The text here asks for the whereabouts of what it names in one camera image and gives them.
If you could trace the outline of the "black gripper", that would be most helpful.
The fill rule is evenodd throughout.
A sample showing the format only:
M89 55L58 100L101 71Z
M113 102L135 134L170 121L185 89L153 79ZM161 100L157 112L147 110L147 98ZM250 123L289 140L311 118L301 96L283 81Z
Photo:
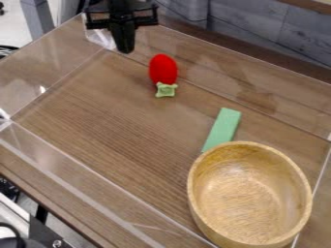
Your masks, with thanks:
M83 16L87 28L110 28L118 50L131 53L137 28L158 24L158 5L153 0L86 0ZM126 24L125 38L121 24Z

